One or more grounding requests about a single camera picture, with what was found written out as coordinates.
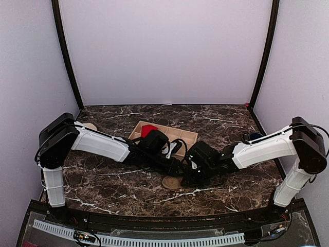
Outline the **beige ribbed sock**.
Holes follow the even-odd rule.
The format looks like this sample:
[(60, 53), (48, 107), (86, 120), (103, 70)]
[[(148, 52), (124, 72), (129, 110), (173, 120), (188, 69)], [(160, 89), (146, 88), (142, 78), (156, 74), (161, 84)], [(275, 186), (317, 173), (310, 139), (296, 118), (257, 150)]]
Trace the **beige ribbed sock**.
[(183, 177), (166, 176), (162, 180), (162, 185), (164, 186), (164, 188), (170, 190), (182, 189), (184, 188), (184, 186), (181, 185), (182, 180)]

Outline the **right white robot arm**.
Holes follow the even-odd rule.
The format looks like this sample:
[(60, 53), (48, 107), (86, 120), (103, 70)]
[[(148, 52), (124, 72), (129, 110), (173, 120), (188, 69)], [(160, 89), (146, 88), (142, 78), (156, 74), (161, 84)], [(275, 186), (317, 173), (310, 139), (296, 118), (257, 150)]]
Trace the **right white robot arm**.
[(282, 215), (295, 195), (312, 176), (327, 167), (320, 126), (311, 125), (302, 117), (295, 117), (283, 129), (259, 137), (243, 140), (218, 152), (204, 141), (196, 142), (187, 152), (183, 185), (201, 185), (216, 176), (234, 173), (252, 165), (285, 156), (294, 156), (295, 162), (283, 182), (273, 192), (271, 205), (263, 210), (262, 218), (274, 223)]

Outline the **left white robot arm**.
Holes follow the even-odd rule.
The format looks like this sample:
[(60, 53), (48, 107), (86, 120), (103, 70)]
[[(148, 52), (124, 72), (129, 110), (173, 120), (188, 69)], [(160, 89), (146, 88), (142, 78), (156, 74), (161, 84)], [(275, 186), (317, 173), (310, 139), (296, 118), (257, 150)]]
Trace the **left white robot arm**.
[(63, 164), (71, 150), (100, 155), (119, 163), (140, 162), (174, 176), (182, 162), (172, 156), (177, 145), (159, 130), (145, 137), (127, 139), (93, 130), (64, 113), (39, 134), (34, 161), (41, 168), (52, 215), (61, 224), (69, 224), (72, 212), (65, 207)]

